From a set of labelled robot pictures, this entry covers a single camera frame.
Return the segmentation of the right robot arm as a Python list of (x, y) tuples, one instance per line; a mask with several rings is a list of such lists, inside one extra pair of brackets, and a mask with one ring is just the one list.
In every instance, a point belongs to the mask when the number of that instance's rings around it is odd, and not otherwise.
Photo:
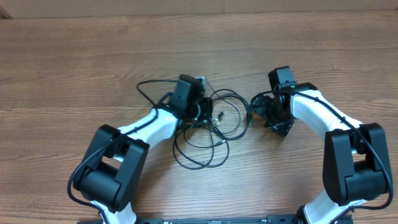
[(258, 93), (250, 110), (265, 128), (285, 137), (299, 119), (324, 142), (323, 191), (295, 215), (268, 215), (267, 223), (352, 223), (356, 209), (382, 210), (393, 199), (386, 134), (329, 103), (316, 86), (299, 84), (288, 66), (269, 72), (271, 90)]

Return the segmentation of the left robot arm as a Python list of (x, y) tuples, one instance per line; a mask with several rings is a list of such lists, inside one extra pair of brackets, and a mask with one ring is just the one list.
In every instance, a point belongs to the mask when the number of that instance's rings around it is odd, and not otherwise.
[(180, 75), (173, 92), (151, 101), (150, 113), (119, 128), (100, 126), (77, 168), (71, 174), (68, 196), (94, 208), (97, 223), (135, 223), (131, 198), (150, 149), (171, 138), (184, 124), (198, 121), (210, 105), (206, 78)]

